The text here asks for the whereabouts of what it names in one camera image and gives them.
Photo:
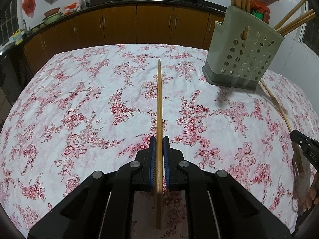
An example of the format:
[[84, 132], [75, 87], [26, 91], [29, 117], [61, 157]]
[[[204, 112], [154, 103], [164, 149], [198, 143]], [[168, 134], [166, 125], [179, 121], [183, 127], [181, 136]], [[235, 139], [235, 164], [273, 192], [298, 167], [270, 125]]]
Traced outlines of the person's right hand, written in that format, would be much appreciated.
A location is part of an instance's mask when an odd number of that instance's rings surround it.
[[305, 196], [299, 199], [299, 210], [301, 212], [305, 212], [306, 210], [310, 210], [313, 205], [318, 205], [319, 199], [317, 196], [317, 183], [318, 183], [318, 173], [316, 173], [314, 180], [305, 194]]

